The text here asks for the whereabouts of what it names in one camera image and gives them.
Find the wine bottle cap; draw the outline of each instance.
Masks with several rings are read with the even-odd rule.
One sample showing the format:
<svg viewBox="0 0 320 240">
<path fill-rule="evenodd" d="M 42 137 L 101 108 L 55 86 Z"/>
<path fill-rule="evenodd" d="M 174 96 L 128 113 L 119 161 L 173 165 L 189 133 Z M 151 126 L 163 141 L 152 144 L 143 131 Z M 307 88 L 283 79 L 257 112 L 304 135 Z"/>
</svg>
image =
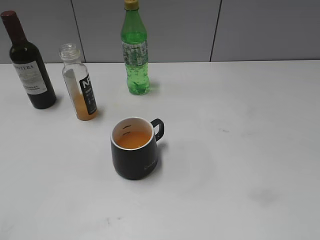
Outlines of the wine bottle cap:
<svg viewBox="0 0 320 240">
<path fill-rule="evenodd" d="M 81 53 L 74 43 L 66 43 L 59 48 L 59 55 L 63 61 L 71 61 L 80 58 Z"/>
<path fill-rule="evenodd" d="M 124 9 L 128 11 L 134 11 L 139 9 L 138 0 L 124 0 Z"/>
<path fill-rule="evenodd" d="M 15 11 L 4 11 L 1 18 L 11 41 L 15 44 L 25 42 L 26 35 Z"/>
</svg>

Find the green plastic bottle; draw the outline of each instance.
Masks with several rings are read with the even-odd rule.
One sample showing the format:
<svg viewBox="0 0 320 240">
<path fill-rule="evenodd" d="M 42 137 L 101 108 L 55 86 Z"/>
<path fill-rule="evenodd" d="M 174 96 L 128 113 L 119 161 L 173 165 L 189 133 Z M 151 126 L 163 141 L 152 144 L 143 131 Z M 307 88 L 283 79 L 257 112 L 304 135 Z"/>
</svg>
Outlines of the green plastic bottle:
<svg viewBox="0 0 320 240">
<path fill-rule="evenodd" d="M 149 92 L 147 30 L 139 15 L 138 0 L 124 0 L 125 20 L 121 30 L 122 50 L 130 93 Z"/>
</svg>

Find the bottle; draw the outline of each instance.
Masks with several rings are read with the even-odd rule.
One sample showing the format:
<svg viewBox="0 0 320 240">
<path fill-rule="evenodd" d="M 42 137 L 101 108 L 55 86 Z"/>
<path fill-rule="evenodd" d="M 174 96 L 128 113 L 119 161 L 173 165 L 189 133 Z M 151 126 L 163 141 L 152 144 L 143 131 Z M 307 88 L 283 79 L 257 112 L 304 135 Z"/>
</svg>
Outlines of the bottle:
<svg viewBox="0 0 320 240">
<path fill-rule="evenodd" d="M 87 121 L 98 115 L 96 99 L 87 67 L 81 63 L 81 53 L 73 43 L 60 47 L 59 55 L 64 63 L 62 75 L 79 120 Z"/>
<path fill-rule="evenodd" d="M 147 31 L 139 15 L 138 0 L 124 0 L 125 19 L 121 30 L 122 50 L 129 92 L 149 91 Z"/>
<path fill-rule="evenodd" d="M 10 58 L 32 105 L 51 107 L 57 98 L 38 48 L 27 40 L 16 12 L 5 11 L 1 18 L 12 41 Z"/>
</svg>

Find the wine bottle label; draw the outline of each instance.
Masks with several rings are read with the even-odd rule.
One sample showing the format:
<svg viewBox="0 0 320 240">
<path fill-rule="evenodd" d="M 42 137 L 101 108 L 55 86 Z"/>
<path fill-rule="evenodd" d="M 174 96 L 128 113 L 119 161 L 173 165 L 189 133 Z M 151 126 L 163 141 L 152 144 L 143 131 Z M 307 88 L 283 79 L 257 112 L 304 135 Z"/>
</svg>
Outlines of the wine bottle label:
<svg viewBox="0 0 320 240">
<path fill-rule="evenodd" d="M 13 66 L 27 94 L 38 95 L 48 90 L 36 61 L 25 64 L 13 63 Z"/>
<path fill-rule="evenodd" d="M 97 110 L 97 105 L 89 75 L 87 75 L 84 79 L 80 80 L 79 83 L 86 105 L 86 109 L 88 111 L 88 114 L 91 115 Z"/>
<path fill-rule="evenodd" d="M 138 44 L 122 42 L 124 63 L 131 66 L 141 66 L 148 62 L 147 41 Z"/>
</svg>

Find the mug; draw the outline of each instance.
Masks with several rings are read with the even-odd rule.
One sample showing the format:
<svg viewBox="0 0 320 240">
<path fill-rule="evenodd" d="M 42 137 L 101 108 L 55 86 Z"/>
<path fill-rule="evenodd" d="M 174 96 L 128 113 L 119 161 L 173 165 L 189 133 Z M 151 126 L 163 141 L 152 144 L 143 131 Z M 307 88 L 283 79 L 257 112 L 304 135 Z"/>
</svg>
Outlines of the mug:
<svg viewBox="0 0 320 240">
<path fill-rule="evenodd" d="M 159 125 L 155 134 L 154 128 Z M 130 132 L 143 132 L 150 136 L 147 143 L 138 148 L 124 148 L 117 141 Z M 113 166 L 123 178 L 139 180 L 150 174 L 158 162 L 157 141 L 165 133 L 164 122 L 155 119 L 149 122 L 141 117 L 129 117 L 119 121 L 111 134 L 111 152 Z"/>
</svg>

